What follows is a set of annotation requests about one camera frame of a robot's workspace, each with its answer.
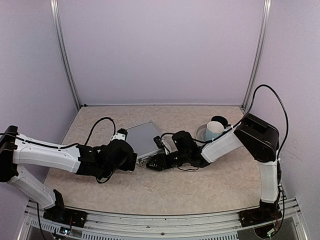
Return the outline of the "aluminium poker case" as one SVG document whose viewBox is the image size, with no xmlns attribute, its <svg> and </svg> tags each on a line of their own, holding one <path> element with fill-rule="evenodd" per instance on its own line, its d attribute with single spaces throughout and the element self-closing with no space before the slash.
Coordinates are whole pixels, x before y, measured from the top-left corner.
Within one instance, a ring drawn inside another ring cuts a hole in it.
<svg viewBox="0 0 320 240">
<path fill-rule="evenodd" d="M 154 142 L 154 138 L 160 133 L 152 120 L 128 127 L 126 130 L 128 132 L 126 141 L 137 153 L 137 167 L 142 167 L 149 158 L 164 152 Z"/>
</svg>

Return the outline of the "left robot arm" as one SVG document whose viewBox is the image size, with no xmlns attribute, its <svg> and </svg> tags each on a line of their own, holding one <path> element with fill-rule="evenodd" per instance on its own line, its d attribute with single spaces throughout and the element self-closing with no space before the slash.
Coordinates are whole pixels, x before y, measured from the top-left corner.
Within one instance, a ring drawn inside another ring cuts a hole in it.
<svg viewBox="0 0 320 240">
<path fill-rule="evenodd" d="M 64 205 L 62 194 L 44 186 L 24 165 L 91 176 L 99 182 L 109 180 L 117 170 L 135 170 L 138 155 L 126 138 L 126 134 L 117 132 L 107 145 L 60 145 L 33 140 L 19 134 L 17 126 L 11 125 L 0 135 L 0 181 L 29 196 L 57 221 L 66 222 L 70 211 Z"/>
</svg>

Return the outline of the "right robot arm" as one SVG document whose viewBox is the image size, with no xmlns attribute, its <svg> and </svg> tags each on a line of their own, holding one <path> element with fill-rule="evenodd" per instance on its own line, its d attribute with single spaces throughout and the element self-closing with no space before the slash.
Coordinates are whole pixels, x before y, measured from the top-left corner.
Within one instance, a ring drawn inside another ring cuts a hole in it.
<svg viewBox="0 0 320 240">
<path fill-rule="evenodd" d="M 204 168 L 222 156 L 244 147 L 258 162 L 260 172 L 261 195 L 255 212 L 256 218 L 260 222 L 266 222 L 278 211 L 282 171 L 279 131 L 276 127 L 249 113 L 218 137 L 202 141 L 201 145 L 184 130 L 172 133 L 171 139 L 176 151 L 156 154 L 146 163 L 148 169 L 163 171 L 183 164 Z"/>
</svg>

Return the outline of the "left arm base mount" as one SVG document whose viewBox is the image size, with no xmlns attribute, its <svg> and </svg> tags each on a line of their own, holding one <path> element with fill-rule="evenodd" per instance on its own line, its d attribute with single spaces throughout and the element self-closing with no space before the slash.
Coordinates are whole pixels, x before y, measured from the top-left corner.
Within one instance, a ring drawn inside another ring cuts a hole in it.
<svg viewBox="0 0 320 240">
<path fill-rule="evenodd" d="M 87 215 L 88 213 L 85 211 L 55 206 L 45 209 L 43 218 L 70 227 L 83 228 L 86 223 Z"/>
</svg>

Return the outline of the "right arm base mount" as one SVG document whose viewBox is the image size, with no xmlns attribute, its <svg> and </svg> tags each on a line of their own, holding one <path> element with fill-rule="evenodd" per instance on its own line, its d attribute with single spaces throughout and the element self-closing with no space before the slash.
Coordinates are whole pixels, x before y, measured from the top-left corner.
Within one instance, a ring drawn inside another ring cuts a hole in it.
<svg viewBox="0 0 320 240">
<path fill-rule="evenodd" d="M 241 226 L 249 227 L 258 225 L 270 221 L 274 221 L 276 218 L 282 217 L 282 212 L 278 206 L 276 207 L 257 207 L 253 209 L 242 210 L 238 213 Z"/>
</svg>

